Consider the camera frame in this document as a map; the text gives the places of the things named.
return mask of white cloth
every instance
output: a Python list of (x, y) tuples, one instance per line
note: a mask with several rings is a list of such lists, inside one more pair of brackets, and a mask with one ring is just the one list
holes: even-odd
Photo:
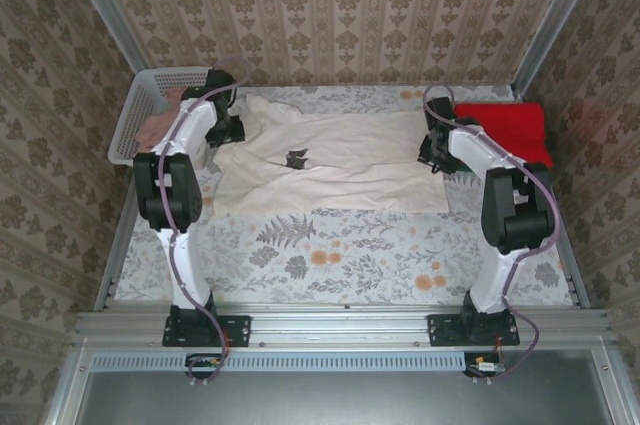
[[(417, 162), (424, 114), (305, 115), (249, 95), (246, 141), (221, 147), (215, 216), (302, 213), (316, 208), (448, 211), (441, 175)], [(304, 170), (286, 165), (308, 149)]]

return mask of floral tablecloth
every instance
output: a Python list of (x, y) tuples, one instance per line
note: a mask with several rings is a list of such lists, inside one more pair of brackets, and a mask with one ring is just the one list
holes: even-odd
[[(305, 113), (388, 113), (421, 107), (419, 87), (241, 89)], [(508, 87), (454, 87), (456, 100), (511, 101)], [(217, 302), (459, 304), (482, 265), (482, 183), (470, 173), (445, 178), (449, 212), (401, 214), (318, 209), (267, 218), (212, 218), (220, 178), (213, 161), (197, 173), (204, 211), (195, 236)], [(572, 305), (552, 248), (521, 267), (519, 305)], [(171, 300), (164, 252), (139, 216), (116, 300)]]

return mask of plastic basket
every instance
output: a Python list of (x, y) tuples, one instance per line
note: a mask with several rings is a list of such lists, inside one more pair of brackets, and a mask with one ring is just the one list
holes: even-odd
[(208, 67), (173, 67), (143, 70), (131, 84), (109, 146), (109, 161), (133, 166), (138, 149), (136, 134), (149, 115), (168, 108), (164, 92), (172, 87), (204, 85)]

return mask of red towel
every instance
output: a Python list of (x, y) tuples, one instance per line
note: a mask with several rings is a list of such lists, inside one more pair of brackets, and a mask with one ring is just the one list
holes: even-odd
[(553, 166), (544, 145), (544, 114), (539, 103), (458, 103), (458, 117), (473, 117), (491, 138), (527, 162)]

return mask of wall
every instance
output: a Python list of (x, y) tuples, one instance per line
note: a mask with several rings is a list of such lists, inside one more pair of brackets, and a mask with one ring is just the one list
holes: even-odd
[(255, 85), (510, 83), (551, 0), (117, 0), (153, 67), (245, 55)]
[(131, 73), (89, 0), (0, 0), (0, 423), (51, 397), (128, 184), (106, 159)]
[(640, 0), (579, 0), (533, 86), (578, 265), (640, 379)]

